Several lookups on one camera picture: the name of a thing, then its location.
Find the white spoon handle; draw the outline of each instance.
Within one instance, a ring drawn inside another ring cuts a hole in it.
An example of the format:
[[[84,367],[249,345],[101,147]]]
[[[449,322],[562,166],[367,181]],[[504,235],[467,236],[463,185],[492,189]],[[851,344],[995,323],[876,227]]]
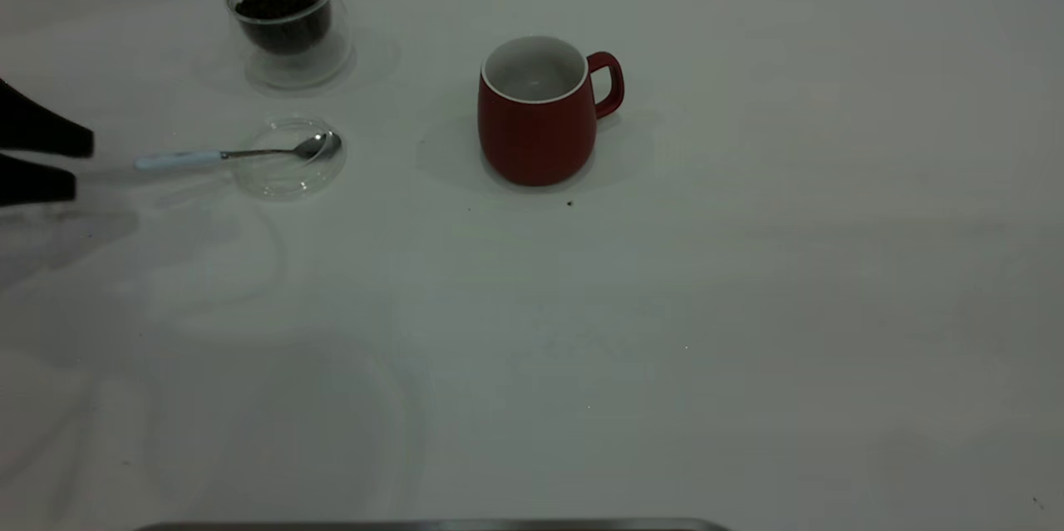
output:
[[[134,161],[133,167],[142,171],[155,171],[185,167],[205,166],[222,161],[221,151],[200,151],[197,153],[168,153],[152,155]]]

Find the mug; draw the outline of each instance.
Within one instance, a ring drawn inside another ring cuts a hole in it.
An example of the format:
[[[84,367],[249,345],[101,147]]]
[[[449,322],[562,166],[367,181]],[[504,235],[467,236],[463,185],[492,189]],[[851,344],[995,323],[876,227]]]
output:
[[[591,73],[610,69],[610,95],[595,103]],[[625,100],[625,77],[612,54],[584,57],[553,37],[511,39],[480,70],[477,125],[492,167],[525,186],[555,184],[580,170],[595,147],[599,118]]]

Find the coffee bean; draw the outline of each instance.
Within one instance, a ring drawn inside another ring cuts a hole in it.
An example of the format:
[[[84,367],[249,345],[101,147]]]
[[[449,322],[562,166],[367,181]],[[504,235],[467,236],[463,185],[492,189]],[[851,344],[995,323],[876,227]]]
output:
[[[243,17],[267,22],[240,22],[251,43],[277,55],[295,55],[306,51],[325,38],[332,23],[329,5],[305,13],[297,19],[270,23],[269,20],[304,12],[322,0],[244,0],[233,7]]]

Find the mug handle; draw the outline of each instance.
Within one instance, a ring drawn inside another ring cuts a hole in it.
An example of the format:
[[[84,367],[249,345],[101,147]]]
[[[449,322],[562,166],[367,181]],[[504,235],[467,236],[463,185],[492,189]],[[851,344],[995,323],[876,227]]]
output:
[[[587,56],[587,76],[592,72],[610,68],[610,95],[595,104],[595,118],[601,119],[617,111],[625,100],[625,74],[620,71],[620,63],[606,51],[598,51]]]

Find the table surface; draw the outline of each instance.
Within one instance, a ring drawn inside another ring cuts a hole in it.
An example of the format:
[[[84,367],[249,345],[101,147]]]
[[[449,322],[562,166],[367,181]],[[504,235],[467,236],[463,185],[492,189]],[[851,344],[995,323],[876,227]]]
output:
[[[0,527],[1064,522],[1061,0],[345,1],[294,97],[222,0],[0,0],[2,77],[98,133],[0,212]],[[476,137],[525,32],[628,87],[547,189]],[[305,200],[129,171],[292,110],[350,151]]]

